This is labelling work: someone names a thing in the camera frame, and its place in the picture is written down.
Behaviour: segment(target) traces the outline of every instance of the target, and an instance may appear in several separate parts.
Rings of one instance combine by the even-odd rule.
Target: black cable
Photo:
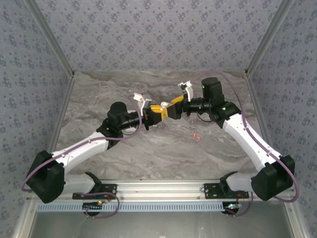
[[[138,130],[138,128],[139,128],[139,126],[136,127],[136,131]],[[136,132],[136,131],[135,131],[135,132]],[[124,133],[122,132],[122,134],[124,134],[124,135],[133,135],[135,132],[133,132],[132,134],[124,134]]]
[[[202,118],[199,116],[199,114],[197,114],[197,116],[198,116],[198,118],[199,118],[200,120],[202,120],[202,121],[204,121],[204,122],[212,122],[212,120],[204,120],[204,119],[202,119]]]

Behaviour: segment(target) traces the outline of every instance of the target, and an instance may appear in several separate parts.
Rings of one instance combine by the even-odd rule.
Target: marble surface
[[[57,149],[78,142],[98,128],[112,103],[127,96],[147,93],[153,101],[170,101],[181,95],[177,86],[198,75],[198,71],[114,71],[76,72],[75,83],[63,121]],[[244,78],[227,73],[238,89],[249,123],[260,131]],[[238,105],[230,86],[219,76],[226,100]],[[195,97],[202,96],[199,81]],[[201,140],[191,136],[197,133]],[[149,131],[142,128],[132,139],[120,141],[108,151],[76,166],[70,173],[93,172],[101,179],[218,179],[231,171],[255,172],[239,144],[216,123],[201,121],[195,114],[180,120],[166,119]]]

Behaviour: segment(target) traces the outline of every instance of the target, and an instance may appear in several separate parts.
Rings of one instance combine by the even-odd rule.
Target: wall
[[[296,0],[252,76],[274,147],[296,161],[299,199],[317,237],[317,2]]]
[[[280,0],[37,3],[73,70],[241,70]]]
[[[23,1],[0,1],[0,237],[12,235],[20,186],[53,133],[68,76]]]

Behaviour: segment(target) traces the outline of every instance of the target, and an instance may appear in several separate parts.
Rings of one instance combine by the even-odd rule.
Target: blue floral wallpaper
[[[245,69],[280,0],[36,0],[73,70]]]
[[[276,149],[296,161],[303,213],[317,237],[317,2],[296,0],[252,76]]]
[[[0,237],[12,235],[20,186],[46,149],[69,79],[21,0],[0,1]]]

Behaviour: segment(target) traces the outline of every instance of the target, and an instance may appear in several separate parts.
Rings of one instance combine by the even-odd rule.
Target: patterned wallpaper
[[[12,235],[20,186],[50,141],[68,77],[28,8],[0,1],[0,237]]]
[[[299,199],[317,237],[317,2],[296,0],[252,76],[276,149],[296,161]]]
[[[280,0],[36,0],[73,70],[245,69]]]

